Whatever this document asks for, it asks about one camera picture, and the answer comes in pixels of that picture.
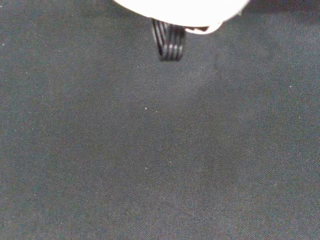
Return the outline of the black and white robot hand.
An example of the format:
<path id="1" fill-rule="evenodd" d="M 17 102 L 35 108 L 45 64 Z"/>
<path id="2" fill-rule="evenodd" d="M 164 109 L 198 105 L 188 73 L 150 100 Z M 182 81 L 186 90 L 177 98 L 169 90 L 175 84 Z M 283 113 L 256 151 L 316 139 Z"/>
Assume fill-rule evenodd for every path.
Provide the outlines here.
<path id="1" fill-rule="evenodd" d="M 121 7 L 151 19 L 162 61 L 179 61 L 186 33 L 208 35 L 241 15 L 248 0 L 116 0 Z"/>

